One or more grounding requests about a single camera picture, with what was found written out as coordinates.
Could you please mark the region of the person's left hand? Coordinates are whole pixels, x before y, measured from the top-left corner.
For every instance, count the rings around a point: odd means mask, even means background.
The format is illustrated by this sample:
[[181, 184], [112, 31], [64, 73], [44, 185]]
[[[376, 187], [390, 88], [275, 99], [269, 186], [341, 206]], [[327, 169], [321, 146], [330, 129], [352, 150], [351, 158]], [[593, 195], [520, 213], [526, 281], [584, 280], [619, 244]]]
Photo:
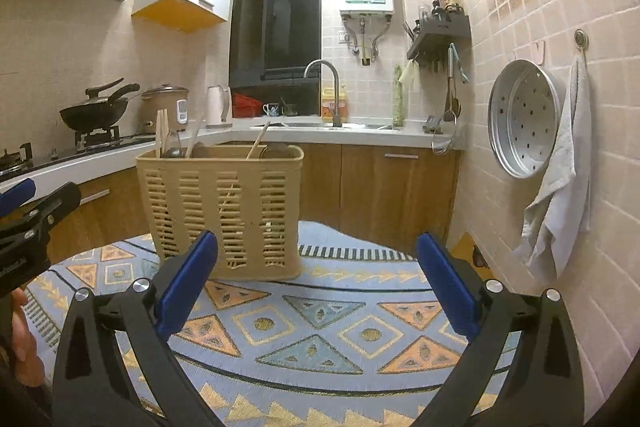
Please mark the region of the person's left hand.
[[22, 288], [16, 288], [12, 295], [12, 336], [9, 341], [13, 362], [10, 364], [12, 376], [29, 388], [40, 387], [44, 383], [43, 361], [37, 353], [37, 343], [24, 313], [27, 297]]

